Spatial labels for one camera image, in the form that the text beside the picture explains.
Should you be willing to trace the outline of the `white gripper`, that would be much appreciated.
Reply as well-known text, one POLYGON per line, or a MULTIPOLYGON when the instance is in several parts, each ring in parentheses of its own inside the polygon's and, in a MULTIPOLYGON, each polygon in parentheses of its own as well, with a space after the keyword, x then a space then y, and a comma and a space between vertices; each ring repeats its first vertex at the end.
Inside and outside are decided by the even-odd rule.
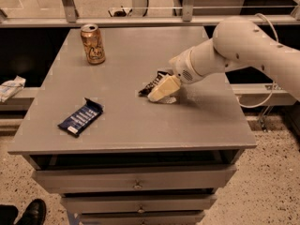
POLYGON ((208 58, 208 51, 200 47, 191 47, 172 58, 169 63, 172 65, 174 75, 164 76, 148 94, 151 102, 158 102, 163 98, 177 92, 181 82, 192 84, 201 81, 207 76, 205 61, 208 58))

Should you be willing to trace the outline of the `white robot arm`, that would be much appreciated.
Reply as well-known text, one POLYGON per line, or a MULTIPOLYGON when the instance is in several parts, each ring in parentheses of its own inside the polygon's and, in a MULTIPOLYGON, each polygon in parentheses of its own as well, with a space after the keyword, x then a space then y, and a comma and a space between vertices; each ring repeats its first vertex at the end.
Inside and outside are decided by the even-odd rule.
POLYGON ((220 22, 213 36, 170 60, 172 74, 159 80, 148 95, 157 102, 182 84, 241 68, 256 68, 291 96, 300 99, 300 51, 285 46, 264 33, 255 23, 240 17, 220 22))

